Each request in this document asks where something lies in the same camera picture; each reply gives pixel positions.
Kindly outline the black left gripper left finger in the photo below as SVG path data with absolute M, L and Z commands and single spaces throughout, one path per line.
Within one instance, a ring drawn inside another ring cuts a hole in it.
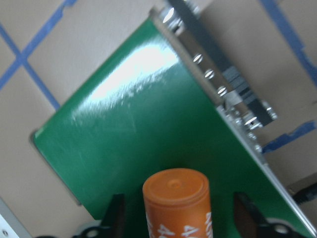
M 125 226 L 125 195 L 112 196 L 107 211 L 101 221 L 102 238 L 122 238 Z

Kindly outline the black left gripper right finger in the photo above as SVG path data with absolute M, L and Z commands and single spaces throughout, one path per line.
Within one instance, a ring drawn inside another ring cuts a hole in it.
M 244 192 L 234 192 L 233 219 L 242 238 L 259 238 L 261 227 L 266 227 L 266 218 Z

